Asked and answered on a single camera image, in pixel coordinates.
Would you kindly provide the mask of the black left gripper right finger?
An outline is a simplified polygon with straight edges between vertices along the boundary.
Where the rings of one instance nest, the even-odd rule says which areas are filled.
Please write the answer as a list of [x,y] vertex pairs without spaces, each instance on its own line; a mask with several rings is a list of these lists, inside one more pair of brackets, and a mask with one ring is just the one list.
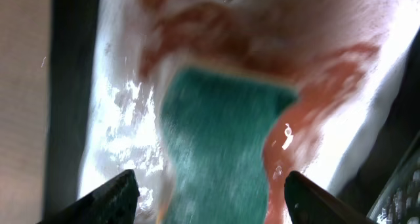
[[286,177],[284,198],[293,224],[374,224],[298,171]]

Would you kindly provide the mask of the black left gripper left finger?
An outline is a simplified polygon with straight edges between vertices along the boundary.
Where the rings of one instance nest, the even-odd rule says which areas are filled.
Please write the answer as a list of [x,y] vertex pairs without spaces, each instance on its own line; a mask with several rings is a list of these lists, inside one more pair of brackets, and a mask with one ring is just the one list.
[[135,173],[126,169],[38,224],[133,224],[138,197]]

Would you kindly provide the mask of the green yellow sponge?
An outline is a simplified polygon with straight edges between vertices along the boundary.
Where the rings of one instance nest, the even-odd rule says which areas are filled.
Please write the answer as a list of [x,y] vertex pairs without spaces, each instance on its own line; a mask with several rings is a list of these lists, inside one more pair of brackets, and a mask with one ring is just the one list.
[[292,90],[197,68],[178,71],[161,105],[175,169],[169,224],[263,223],[269,184],[263,147]]

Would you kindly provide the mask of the black round tray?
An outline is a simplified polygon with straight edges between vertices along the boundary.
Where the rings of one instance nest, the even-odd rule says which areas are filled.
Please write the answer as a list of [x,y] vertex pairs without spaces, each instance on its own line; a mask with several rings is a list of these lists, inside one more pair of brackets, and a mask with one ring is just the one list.
[[379,224],[419,224],[419,149],[396,169],[367,216]]

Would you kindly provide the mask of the black rectangular soapy tray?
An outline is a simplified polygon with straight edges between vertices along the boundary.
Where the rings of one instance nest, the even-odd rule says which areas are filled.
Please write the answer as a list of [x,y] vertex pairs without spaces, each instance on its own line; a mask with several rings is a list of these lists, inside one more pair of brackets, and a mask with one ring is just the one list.
[[419,29],[419,0],[52,0],[51,10],[43,217],[131,169],[134,223],[164,223],[174,194],[159,119],[178,71],[296,93],[262,150],[263,223],[290,223],[290,172],[337,194],[367,160]]

